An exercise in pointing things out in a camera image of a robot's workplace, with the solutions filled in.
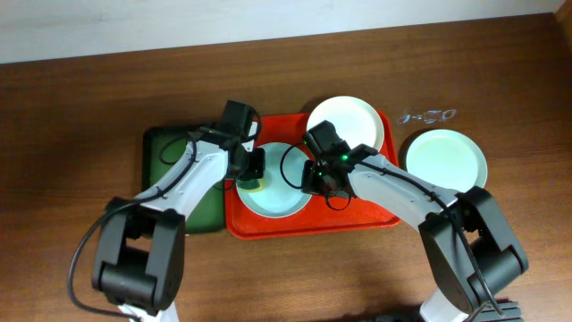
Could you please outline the yellow green sponge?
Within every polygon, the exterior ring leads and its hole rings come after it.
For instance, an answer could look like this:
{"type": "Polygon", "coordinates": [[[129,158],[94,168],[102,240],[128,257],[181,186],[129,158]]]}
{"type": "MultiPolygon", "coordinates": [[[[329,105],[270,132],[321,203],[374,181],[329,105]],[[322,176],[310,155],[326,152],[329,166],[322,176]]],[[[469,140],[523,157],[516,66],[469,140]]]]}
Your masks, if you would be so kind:
{"type": "Polygon", "coordinates": [[[265,183],[262,178],[239,180],[236,182],[236,186],[239,191],[254,193],[261,191],[265,187],[265,183]]]}

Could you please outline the light blue plate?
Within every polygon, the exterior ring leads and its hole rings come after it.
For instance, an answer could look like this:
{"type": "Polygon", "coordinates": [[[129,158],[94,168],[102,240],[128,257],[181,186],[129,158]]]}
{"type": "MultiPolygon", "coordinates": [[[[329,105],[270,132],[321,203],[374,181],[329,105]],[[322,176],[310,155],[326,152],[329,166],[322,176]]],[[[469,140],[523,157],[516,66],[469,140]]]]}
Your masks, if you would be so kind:
{"type": "Polygon", "coordinates": [[[254,193],[237,192],[242,203],[252,212],[266,218],[283,218],[299,212],[311,199],[311,196],[298,189],[304,163],[308,156],[299,148],[293,148],[281,160],[289,144],[282,142],[266,143],[265,171],[262,179],[265,187],[254,193]]]}

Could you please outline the light green plate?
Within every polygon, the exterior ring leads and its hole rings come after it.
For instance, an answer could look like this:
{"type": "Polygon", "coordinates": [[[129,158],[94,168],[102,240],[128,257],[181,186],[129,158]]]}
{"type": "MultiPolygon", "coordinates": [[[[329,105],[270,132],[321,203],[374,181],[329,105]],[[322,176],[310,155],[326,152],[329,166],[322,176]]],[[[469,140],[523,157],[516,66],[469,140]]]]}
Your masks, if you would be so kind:
{"type": "Polygon", "coordinates": [[[415,137],[406,150],[405,167],[424,181],[460,192],[483,188],[488,178],[483,151],[453,130],[430,130],[415,137]]]}

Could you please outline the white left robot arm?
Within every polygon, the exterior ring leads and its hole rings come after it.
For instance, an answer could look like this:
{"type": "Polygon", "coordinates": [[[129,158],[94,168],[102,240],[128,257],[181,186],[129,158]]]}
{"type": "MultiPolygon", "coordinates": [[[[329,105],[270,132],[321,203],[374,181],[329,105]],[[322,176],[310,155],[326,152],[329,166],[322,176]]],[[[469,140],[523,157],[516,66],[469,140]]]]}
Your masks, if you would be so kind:
{"type": "Polygon", "coordinates": [[[186,221],[199,201],[225,179],[259,178],[261,126],[201,128],[186,136],[181,157],[132,200],[115,198],[95,225],[100,232],[92,286],[129,321],[175,321],[174,299],[184,271],[186,221]]]}

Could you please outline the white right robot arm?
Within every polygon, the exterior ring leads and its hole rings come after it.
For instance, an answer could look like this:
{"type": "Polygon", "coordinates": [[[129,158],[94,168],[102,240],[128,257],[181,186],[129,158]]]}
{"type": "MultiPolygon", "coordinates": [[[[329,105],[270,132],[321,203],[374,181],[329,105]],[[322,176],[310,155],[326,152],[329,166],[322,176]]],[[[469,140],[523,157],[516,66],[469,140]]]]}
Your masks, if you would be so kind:
{"type": "Polygon", "coordinates": [[[369,201],[419,232],[437,289],[411,320],[520,318],[516,303],[498,302],[495,295],[526,272],[528,259],[487,190],[432,185],[366,145],[303,142],[313,157],[305,165],[304,191],[369,201]]]}

